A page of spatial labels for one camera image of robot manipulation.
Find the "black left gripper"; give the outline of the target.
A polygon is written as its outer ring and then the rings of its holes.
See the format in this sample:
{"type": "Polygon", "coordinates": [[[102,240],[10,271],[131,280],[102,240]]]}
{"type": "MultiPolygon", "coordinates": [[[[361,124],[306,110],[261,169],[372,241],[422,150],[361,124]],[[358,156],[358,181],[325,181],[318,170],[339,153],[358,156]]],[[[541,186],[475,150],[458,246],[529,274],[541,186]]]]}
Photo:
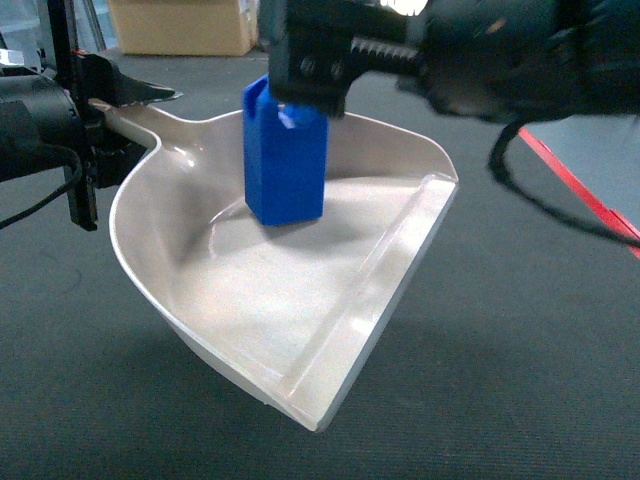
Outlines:
{"type": "Polygon", "coordinates": [[[172,88],[125,75],[112,60],[75,50],[67,71],[27,66],[17,50],[1,52],[1,179],[60,169],[63,183],[2,220],[8,227],[66,197],[71,221],[97,228],[95,191],[119,184],[138,161],[137,147],[111,131],[97,107],[171,101],[172,88]]]}

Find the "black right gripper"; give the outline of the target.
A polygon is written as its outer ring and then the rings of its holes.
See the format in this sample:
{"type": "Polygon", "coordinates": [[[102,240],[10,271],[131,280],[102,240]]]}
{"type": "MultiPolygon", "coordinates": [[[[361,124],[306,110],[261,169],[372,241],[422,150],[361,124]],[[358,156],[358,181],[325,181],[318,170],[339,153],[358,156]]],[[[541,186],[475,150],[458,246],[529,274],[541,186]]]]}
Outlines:
{"type": "Polygon", "coordinates": [[[635,1],[357,1],[268,5],[273,94],[333,117],[361,75],[395,75],[444,115],[540,122],[639,110],[635,1]]]}

